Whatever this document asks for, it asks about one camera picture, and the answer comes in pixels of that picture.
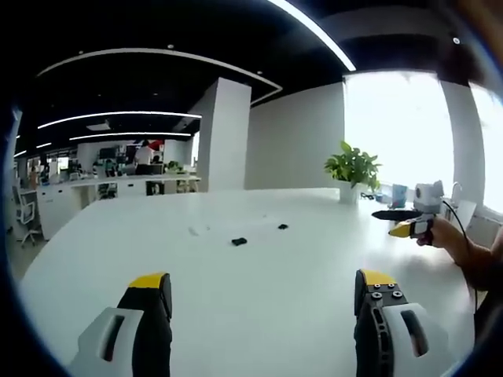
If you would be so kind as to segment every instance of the small black item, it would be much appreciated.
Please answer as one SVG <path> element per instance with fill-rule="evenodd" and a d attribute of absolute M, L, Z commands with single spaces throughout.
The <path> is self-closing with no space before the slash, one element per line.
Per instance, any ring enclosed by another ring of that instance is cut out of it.
<path fill-rule="evenodd" d="M 236 238 L 235 240 L 232 240 L 232 243 L 234 246 L 240 246 L 240 245 L 244 245 L 245 243 L 248 243 L 248 241 L 246 240 L 246 238 Z"/>

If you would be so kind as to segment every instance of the white wall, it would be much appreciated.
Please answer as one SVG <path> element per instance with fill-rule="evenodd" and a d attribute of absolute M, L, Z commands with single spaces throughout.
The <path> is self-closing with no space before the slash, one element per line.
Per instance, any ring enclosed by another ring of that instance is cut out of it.
<path fill-rule="evenodd" d="M 332 187 L 323 164 L 344 138 L 343 84 L 321 86 L 253 108 L 246 189 Z"/>
<path fill-rule="evenodd" d="M 250 86 L 218 79 L 208 191 L 244 189 L 251 98 Z"/>
<path fill-rule="evenodd" d="M 190 157 L 187 159 L 187 149 L 190 147 L 191 145 L 188 141 L 165 140 L 163 154 L 164 163 L 178 161 L 181 165 L 188 164 Z"/>
<path fill-rule="evenodd" d="M 482 204 L 486 181 L 484 147 L 472 91 L 451 82 L 441 85 L 453 127 L 454 181 L 461 183 L 463 199 Z"/>
<path fill-rule="evenodd" d="M 208 190 L 208 177 L 210 175 L 210 149 L 211 149 L 211 124 L 215 110 L 218 81 L 210 86 L 197 104 L 190 110 L 192 114 L 202 115 L 200 121 L 199 163 L 197 175 L 202 177 L 199 189 L 202 192 Z"/>

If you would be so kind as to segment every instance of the white desk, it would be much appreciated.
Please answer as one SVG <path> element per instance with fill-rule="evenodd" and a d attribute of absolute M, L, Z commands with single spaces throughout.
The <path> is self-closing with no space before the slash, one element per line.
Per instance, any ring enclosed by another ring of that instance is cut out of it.
<path fill-rule="evenodd" d="M 145 196 L 147 181 L 199 181 L 199 177 L 187 174 L 133 175 L 110 178 L 89 178 L 68 181 L 58 185 L 39 186 L 37 199 L 42 233 L 50 240 L 63 226 L 84 207 L 96 199 L 97 187 L 117 184 L 117 195 Z"/>
<path fill-rule="evenodd" d="M 376 269 L 448 331 L 462 358 L 474 328 L 461 270 L 445 251 L 390 237 L 389 223 L 370 216 L 378 203 L 336 197 L 292 189 L 97 202 L 43 248 L 21 298 L 67 364 L 82 331 L 134 278 L 166 271 L 172 375 L 351 376 L 354 275 Z M 232 246 L 237 237 L 248 243 Z"/>
<path fill-rule="evenodd" d="M 19 190 L 19 193 L 22 196 L 35 194 L 36 192 L 37 192 L 37 190 L 35 190 L 33 188 L 22 188 L 21 190 Z"/>

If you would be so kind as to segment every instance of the window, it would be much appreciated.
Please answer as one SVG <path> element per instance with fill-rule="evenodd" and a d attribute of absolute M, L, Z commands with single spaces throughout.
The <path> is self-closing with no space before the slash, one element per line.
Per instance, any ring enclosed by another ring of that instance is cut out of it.
<path fill-rule="evenodd" d="M 386 71 L 349 75 L 344 82 L 344 132 L 353 148 L 378 155 L 379 179 L 406 185 L 453 184 L 453 135 L 435 74 Z"/>
<path fill-rule="evenodd" d="M 197 159 L 199 158 L 199 132 L 194 135 L 192 140 L 192 157 L 190 159 L 190 164 L 194 167 L 197 164 Z"/>
<path fill-rule="evenodd" d="M 61 169 L 68 169 L 68 157 L 58 157 L 57 158 L 57 172 L 60 173 Z"/>
<path fill-rule="evenodd" d="M 501 142 L 503 141 L 503 105 L 496 94 L 477 86 L 472 87 L 473 99 L 479 113 L 486 160 L 484 205 L 503 213 L 501 198 Z"/>

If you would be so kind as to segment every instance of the computer monitor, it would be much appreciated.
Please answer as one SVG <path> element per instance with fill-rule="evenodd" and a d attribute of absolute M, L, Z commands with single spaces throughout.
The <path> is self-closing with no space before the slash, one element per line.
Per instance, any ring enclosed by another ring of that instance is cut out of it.
<path fill-rule="evenodd" d="M 100 149 L 100 159 L 114 159 L 117 156 L 117 148 Z"/>

